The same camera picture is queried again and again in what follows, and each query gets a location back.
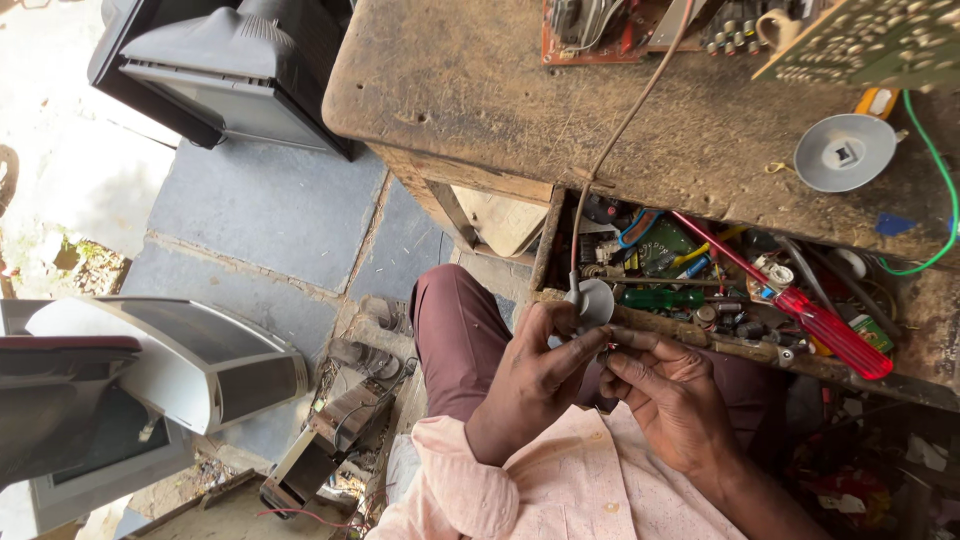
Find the grey plastic disc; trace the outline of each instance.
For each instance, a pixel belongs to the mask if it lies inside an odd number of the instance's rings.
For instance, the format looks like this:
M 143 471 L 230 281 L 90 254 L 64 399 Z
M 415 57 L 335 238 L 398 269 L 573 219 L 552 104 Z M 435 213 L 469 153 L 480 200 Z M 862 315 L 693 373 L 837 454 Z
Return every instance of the grey plastic disc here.
M 896 150 L 890 124 L 868 114 L 837 114 L 806 131 L 793 163 L 805 184 L 836 193 L 876 178 Z
M 613 317 L 613 291 L 610 286 L 600 280 L 585 280 L 580 282 L 580 292 L 583 294 L 584 301 L 580 309 L 580 320 L 584 324 L 577 329 L 577 334 L 582 335 L 590 329 L 602 327 L 610 322 Z M 570 302 L 571 294 L 568 292 L 564 300 Z

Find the hand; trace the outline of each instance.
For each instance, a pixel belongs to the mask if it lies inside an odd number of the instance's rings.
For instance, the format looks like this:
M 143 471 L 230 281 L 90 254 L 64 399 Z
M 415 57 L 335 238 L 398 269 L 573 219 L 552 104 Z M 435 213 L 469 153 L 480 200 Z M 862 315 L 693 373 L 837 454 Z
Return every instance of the hand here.
M 654 453 L 694 484 L 743 459 L 713 364 L 648 331 L 614 330 L 600 393 L 627 402 Z
M 580 324 L 570 302 L 523 310 L 487 399 L 467 421 L 467 441 L 477 461 L 502 466 L 570 407 L 589 361 L 606 348 L 612 332 L 601 327 L 569 339 Z M 550 350 L 546 342 L 551 335 L 566 342 Z

